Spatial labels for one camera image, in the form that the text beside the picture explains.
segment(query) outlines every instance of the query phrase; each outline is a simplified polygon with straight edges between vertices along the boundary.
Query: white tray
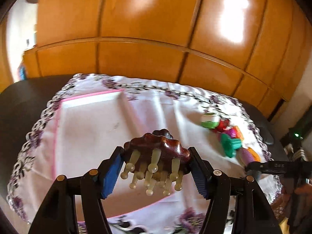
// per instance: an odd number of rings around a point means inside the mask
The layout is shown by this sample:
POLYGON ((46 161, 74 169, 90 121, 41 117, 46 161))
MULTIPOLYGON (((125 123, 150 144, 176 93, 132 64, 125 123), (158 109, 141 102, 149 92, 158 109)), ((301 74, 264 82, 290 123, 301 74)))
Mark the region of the white tray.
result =
MULTIPOLYGON (((125 142, 143 135, 123 90, 65 99, 57 117, 54 178, 60 174, 67 178, 82 176, 108 159, 116 146, 123 147, 125 142)), ((158 188, 153 196, 147 196, 143 182, 138 182, 135 190, 130 189, 131 180, 132 174, 127 180, 119 177, 113 193, 102 201, 106 217, 129 213, 163 199, 158 188)), ((76 207, 77 219, 82 221, 80 196, 76 196, 76 207)))

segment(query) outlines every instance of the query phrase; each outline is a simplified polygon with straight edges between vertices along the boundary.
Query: white tablecloth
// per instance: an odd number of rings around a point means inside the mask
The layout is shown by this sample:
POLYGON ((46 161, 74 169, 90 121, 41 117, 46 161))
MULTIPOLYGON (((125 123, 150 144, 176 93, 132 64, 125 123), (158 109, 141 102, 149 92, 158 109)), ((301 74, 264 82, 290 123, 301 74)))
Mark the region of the white tablecloth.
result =
MULTIPOLYGON (((194 146, 201 158, 208 160, 213 168, 224 171, 228 176, 243 177, 244 166, 238 159, 226 157, 216 134, 200 126, 200 117, 204 112, 212 111, 223 118, 229 118, 230 125, 237 125, 243 133, 245 138, 243 147, 251 147, 259 154, 262 162, 270 159, 270 153, 262 142, 259 130, 255 128, 252 120, 235 98, 176 83, 130 79, 121 76, 77 74, 48 102, 47 109, 42 112, 41 119, 34 125, 32 131, 27 134, 27 142, 18 155, 18 161, 8 184, 7 200, 22 219, 32 222, 54 181, 51 172, 54 165, 52 150, 56 126, 54 114, 59 108, 60 101, 73 96, 111 89, 124 89, 130 105, 137 112, 143 133, 151 133, 156 129, 168 129, 175 139, 181 141, 184 148, 194 146)), ((190 174, 185 176, 183 184, 183 192, 176 192, 169 198, 124 217, 109 219, 113 233, 133 230, 142 223, 144 223, 145 232, 173 233, 179 228, 181 230, 187 228, 185 227, 188 225, 188 220, 185 220, 188 219, 187 216, 193 214, 200 219, 201 214, 205 214, 209 202, 196 192, 190 174), (155 207, 161 209, 162 212, 167 212, 163 215, 163 223, 157 225, 160 226, 159 228, 155 227, 154 222, 146 219, 149 216, 148 212, 153 212, 155 207), (131 222, 131 226, 120 227, 124 226, 121 224, 124 221, 131 222)), ((268 201, 272 203, 281 190, 279 180, 271 175, 263 176, 259 184, 268 201)), ((234 202, 232 198, 229 223, 231 223, 231 210, 234 210, 234 202)))

